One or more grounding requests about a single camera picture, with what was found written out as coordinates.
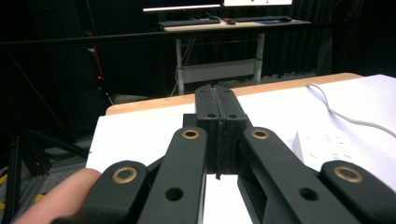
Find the desk leg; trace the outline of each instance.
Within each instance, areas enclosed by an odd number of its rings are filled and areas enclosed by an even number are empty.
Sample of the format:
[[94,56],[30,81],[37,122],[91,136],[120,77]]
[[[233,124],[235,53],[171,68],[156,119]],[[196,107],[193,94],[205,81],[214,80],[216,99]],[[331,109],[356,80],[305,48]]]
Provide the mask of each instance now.
[[260,84],[262,80],[262,54],[264,52],[265,34],[259,34],[257,40],[256,62],[254,63],[254,84]]
[[184,94],[184,78],[183,78],[183,58],[181,56],[181,41],[176,40],[176,55],[177,55],[177,86],[178,94]]

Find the table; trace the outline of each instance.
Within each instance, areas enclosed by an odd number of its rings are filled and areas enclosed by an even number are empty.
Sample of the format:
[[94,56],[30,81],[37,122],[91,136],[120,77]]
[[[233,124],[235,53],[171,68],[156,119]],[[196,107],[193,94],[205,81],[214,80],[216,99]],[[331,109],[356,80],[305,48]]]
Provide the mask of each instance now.
[[[315,82],[327,92],[334,108],[353,116],[368,115],[396,131],[393,85],[385,76],[337,74],[233,89],[254,126],[273,130],[292,150],[296,130],[334,127],[349,135],[359,151],[356,163],[396,191],[396,139],[379,130],[350,124],[329,113],[322,96],[304,88]],[[149,165],[163,156],[182,114],[194,112],[193,95],[182,95],[111,106],[101,117],[92,141],[87,167],[103,172],[117,161]],[[249,223],[235,175],[218,181],[206,178],[204,223]]]
[[[230,30],[238,28],[254,28],[263,26],[291,26],[295,24],[310,23],[308,21],[268,21],[267,23],[260,22],[237,22],[234,25],[228,25],[222,21],[219,24],[207,25],[192,25],[192,26],[177,26],[166,27],[165,32],[190,32],[190,31],[207,31],[207,30]],[[225,62],[225,63],[207,63],[197,64],[191,66],[183,65],[183,53],[181,39],[176,40],[177,49],[177,85],[179,95],[184,94],[184,84],[198,81],[205,81],[211,79],[221,79],[226,77],[241,77],[254,76],[255,84],[260,84],[262,77],[262,54],[264,48],[264,33],[258,33],[257,48],[255,58]]]

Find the monitor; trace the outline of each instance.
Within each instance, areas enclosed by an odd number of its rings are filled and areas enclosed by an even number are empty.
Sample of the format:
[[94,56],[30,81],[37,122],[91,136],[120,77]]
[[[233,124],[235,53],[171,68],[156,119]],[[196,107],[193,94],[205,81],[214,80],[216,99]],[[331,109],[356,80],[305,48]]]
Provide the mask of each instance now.
[[224,0],[225,7],[290,6],[292,0]]
[[143,0],[143,12],[165,12],[220,7],[222,0]]

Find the white power adapter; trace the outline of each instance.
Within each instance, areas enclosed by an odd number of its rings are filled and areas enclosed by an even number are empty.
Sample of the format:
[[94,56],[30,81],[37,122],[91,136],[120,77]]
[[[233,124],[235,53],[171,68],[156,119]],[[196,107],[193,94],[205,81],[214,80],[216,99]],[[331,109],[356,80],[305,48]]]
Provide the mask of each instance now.
[[299,130],[293,142],[294,154],[308,167],[320,171],[326,161],[356,160],[349,137],[335,129]]

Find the wooden edge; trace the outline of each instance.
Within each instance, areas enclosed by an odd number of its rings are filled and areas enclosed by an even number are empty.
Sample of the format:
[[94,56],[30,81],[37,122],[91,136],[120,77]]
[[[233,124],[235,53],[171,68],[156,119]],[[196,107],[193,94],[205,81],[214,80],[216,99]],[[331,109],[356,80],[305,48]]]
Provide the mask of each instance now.
[[[236,96],[242,96],[242,95],[267,92],[267,91],[280,91],[285,89],[299,88],[299,87],[304,87],[309,83],[324,84],[324,83],[330,83],[336,81],[350,80],[359,77],[361,76],[352,73],[340,73],[340,74],[327,75],[321,77],[309,77],[309,78],[295,79],[290,81],[240,87],[233,89],[233,92],[235,93]],[[106,115],[122,114],[128,112],[174,106],[174,105],[193,104],[194,100],[195,100],[194,94],[188,94],[188,95],[166,97],[166,98],[153,99],[147,101],[132,102],[121,105],[113,105],[107,109]]]

